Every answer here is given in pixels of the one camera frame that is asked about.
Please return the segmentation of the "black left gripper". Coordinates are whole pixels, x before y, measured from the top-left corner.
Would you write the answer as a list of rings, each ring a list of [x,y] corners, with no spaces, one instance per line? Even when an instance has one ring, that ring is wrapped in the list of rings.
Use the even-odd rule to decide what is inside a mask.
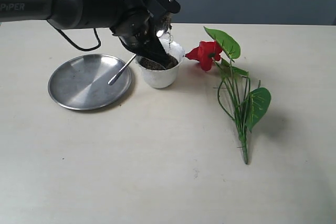
[[[116,18],[110,27],[126,48],[167,69],[170,60],[155,33],[150,12],[144,0],[117,0]]]

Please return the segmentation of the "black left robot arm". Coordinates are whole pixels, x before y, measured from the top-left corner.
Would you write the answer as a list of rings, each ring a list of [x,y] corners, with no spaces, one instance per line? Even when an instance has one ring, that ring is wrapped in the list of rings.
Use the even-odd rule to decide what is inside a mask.
[[[1,0],[1,22],[46,20],[60,33],[109,28],[126,50],[168,68],[158,31],[180,8],[176,0]]]

